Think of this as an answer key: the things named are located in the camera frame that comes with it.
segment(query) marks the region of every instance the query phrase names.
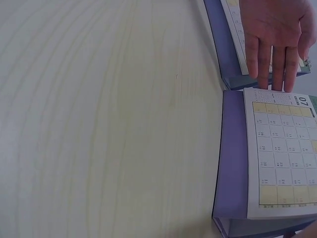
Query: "light wood grain surface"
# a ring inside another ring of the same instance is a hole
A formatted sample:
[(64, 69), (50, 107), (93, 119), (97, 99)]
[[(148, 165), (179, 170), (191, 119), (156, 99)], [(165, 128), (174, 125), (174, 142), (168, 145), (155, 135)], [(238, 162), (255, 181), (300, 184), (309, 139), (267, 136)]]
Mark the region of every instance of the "light wood grain surface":
[(0, 238), (210, 238), (222, 84), (202, 0), (0, 0)]

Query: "desk calendar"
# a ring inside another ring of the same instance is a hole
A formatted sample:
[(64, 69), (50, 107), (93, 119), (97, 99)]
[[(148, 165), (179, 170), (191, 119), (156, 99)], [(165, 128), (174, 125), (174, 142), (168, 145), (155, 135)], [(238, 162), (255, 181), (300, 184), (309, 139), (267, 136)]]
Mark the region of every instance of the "desk calendar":
[[(246, 61), (246, 52), (245, 52), (245, 39), (244, 31), (241, 23), (241, 15), (239, 8), (239, 0), (221, 0), (224, 13), (226, 15), (228, 25), (231, 31), (232, 39), (236, 48), (238, 55), (241, 72), (243, 75), (249, 74), (247, 61)], [(304, 67), (304, 62), (300, 59), (298, 72), (301, 72), (301, 67)], [(272, 56), (269, 66), (269, 71), (272, 72)]]
[(248, 217), (317, 213), (317, 97), (245, 89)]

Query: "printed number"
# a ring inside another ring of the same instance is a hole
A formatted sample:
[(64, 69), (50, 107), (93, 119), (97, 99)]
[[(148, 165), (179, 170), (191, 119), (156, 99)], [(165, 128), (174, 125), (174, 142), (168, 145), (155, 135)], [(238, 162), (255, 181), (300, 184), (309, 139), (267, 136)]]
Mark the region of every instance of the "printed number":
[(308, 102), (307, 102), (306, 98), (300, 97), (299, 101), (301, 101), (301, 104), (308, 106)]

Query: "white calendar cell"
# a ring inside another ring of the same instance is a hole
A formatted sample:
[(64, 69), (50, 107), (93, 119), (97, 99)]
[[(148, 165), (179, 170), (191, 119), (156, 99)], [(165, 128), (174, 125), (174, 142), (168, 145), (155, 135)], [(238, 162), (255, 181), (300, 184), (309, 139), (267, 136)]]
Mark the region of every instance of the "white calendar cell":
[(289, 139), (296, 139), (297, 138), (297, 132), (296, 132), (296, 128), (293, 126), (284, 126), (284, 134), (286, 138)]
[(259, 176), (261, 185), (276, 185), (276, 174), (274, 168), (260, 168)]
[(259, 157), (259, 166), (261, 166), (263, 168), (274, 168), (275, 167), (273, 152), (259, 151), (258, 157)]
[(294, 125), (298, 127), (306, 127), (303, 117), (293, 116)]
[(267, 118), (271, 125), (282, 125), (281, 117), (278, 114), (267, 114)]
[(293, 185), (307, 185), (305, 169), (292, 169)]
[(256, 124), (268, 124), (266, 113), (254, 113)]
[(316, 159), (314, 154), (303, 154), (303, 161), (305, 168), (308, 169), (317, 169)]
[(317, 184), (317, 169), (307, 169), (306, 170), (306, 178), (308, 185), (316, 185)]
[(305, 127), (297, 127), (296, 128), (297, 136), (299, 139), (309, 140), (309, 135), (307, 128)]
[(272, 137), (279, 137), (279, 138), (284, 138), (284, 130), (281, 125), (270, 125), (269, 126), (271, 130), (271, 136)]
[(274, 153), (275, 167), (276, 168), (289, 168), (288, 153), (276, 152)]
[(311, 140), (317, 140), (317, 129), (316, 128), (307, 128), (308, 134)]
[(282, 125), (294, 126), (293, 117), (288, 115), (281, 115)]
[(289, 169), (276, 169), (277, 185), (292, 185), (292, 174)]
[(258, 150), (259, 151), (273, 151), (272, 139), (268, 137), (258, 137)]
[(304, 122), (308, 128), (317, 128), (317, 120), (315, 118), (304, 118)]
[(294, 169), (301, 169), (304, 167), (302, 153), (289, 153), (289, 162)]
[(269, 125), (256, 124), (256, 132), (257, 132), (257, 136), (271, 137)]
[(287, 152), (286, 141), (282, 138), (272, 138), (274, 152)]
[(310, 140), (299, 140), (299, 144), (303, 153), (313, 153), (313, 147)]
[(286, 144), (289, 152), (301, 152), (298, 139), (286, 139)]

